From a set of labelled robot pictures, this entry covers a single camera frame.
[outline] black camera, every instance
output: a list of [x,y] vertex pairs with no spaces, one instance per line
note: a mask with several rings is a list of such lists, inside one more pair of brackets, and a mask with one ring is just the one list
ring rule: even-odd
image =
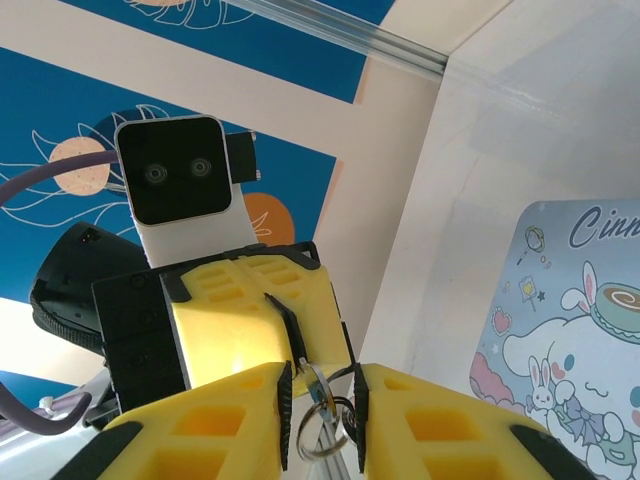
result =
[[126,123],[118,152],[136,220],[147,226],[224,212],[231,173],[220,121],[181,117]]

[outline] metal rod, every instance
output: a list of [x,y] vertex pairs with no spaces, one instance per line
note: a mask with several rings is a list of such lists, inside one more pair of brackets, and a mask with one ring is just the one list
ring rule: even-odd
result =
[[449,59],[443,53],[316,0],[227,0],[227,3],[354,52],[421,74],[442,76]]

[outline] white cartoon bunny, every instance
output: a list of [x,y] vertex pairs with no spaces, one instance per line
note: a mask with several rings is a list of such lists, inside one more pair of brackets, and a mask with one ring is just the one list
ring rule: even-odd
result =
[[580,307],[583,315],[548,320],[524,337],[509,336],[504,359],[523,377],[530,375],[531,356],[548,359],[556,403],[547,413],[549,431],[594,473],[640,480],[640,379],[634,374],[640,344],[628,334],[616,335],[624,314],[615,303],[618,291],[624,291],[620,298],[637,292],[640,303],[640,290],[617,284],[598,290],[589,262],[583,283],[584,291],[572,288],[561,300],[565,310]]
[[527,416],[547,428],[547,413],[555,407],[555,398],[549,388],[551,383],[549,361],[545,358],[542,360],[542,365],[538,366],[535,357],[529,357],[529,374],[533,394],[527,398]]

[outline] purple cable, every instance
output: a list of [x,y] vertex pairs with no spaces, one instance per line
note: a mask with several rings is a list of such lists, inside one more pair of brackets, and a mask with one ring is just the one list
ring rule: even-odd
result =
[[[106,151],[78,155],[32,168],[0,185],[0,207],[18,193],[43,180],[74,170],[116,163],[117,161],[118,154],[115,151]],[[78,403],[67,416],[60,420],[50,420],[29,410],[0,382],[0,415],[18,427],[38,435],[59,435],[66,432],[80,421],[90,404],[91,394],[84,392],[80,394]]]

